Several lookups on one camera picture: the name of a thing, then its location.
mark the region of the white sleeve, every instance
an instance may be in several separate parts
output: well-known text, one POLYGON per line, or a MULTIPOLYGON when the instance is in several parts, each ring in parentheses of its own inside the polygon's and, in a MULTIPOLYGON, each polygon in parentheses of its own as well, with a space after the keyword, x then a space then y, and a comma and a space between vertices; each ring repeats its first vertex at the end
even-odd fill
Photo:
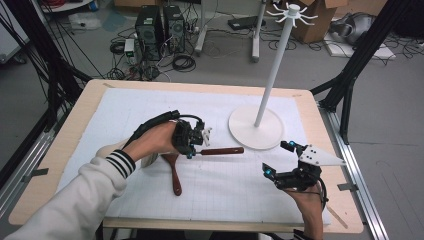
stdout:
POLYGON ((113 199, 121 196, 134 161, 121 150, 93 158, 41 207, 11 239, 92 239, 113 199))

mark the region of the brown wooden handle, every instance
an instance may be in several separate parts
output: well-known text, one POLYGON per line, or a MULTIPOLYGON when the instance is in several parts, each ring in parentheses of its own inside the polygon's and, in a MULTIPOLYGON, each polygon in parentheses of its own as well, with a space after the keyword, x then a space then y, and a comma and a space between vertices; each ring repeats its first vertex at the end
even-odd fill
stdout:
POLYGON ((172 188, 174 194, 180 196, 183 193, 181 188, 180 179, 178 178, 177 169, 175 168, 175 163, 177 162, 178 154, 162 154, 162 157, 169 163, 172 170, 172 188))
POLYGON ((243 147, 204 149, 200 151, 200 154, 202 155, 221 155, 221 154, 240 154, 240 153, 244 153, 243 147))
POLYGON ((174 189, 174 194, 180 196, 183 193, 183 189, 181 188, 180 179, 178 178, 177 170, 175 169, 175 165, 172 166, 172 187, 174 189))

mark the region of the wooden spatula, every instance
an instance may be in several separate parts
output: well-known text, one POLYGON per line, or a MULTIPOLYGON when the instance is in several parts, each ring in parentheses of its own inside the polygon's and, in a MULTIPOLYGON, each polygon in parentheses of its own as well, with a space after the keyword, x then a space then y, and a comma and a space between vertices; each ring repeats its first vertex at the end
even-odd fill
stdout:
POLYGON ((180 196, 183 192, 181 188, 180 179, 178 179, 177 169, 175 168, 175 162, 177 162, 178 154, 162 154, 161 155, 171 166, 172 170, 172 187, 174 189, 174 194, 180 196))

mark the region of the striped sleeve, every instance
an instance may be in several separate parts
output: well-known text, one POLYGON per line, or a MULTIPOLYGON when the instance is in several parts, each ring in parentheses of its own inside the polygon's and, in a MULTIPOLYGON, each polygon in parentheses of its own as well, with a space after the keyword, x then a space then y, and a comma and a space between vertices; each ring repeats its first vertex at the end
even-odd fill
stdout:
POLYGON ((106 157, 106 160, 111 163, 125 179, 135 171, 134 161, 122 150, 117 149, 113 151, 106 157))

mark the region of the human arm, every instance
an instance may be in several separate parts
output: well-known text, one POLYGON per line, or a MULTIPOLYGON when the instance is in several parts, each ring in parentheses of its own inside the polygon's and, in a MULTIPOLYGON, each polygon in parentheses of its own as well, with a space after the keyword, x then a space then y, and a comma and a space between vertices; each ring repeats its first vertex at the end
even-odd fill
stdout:
POLYGON ((155 152, 175 151, 171 143, 174 129, 175 122, 158 125, 122 151, 116 150, 106 159, 93 158, 6 239, 92 239, 110 203, 124 193, 126 177, 135 170, 135 161, 155 152))
POLYGON ((303 234, 315 240, 323 239, 322 202, 318 185, 309 187, 303 192, 297 192, 292 189, 285 189, 284 191, 295 200, 297 207, 302 213, 305 224, 303 234))

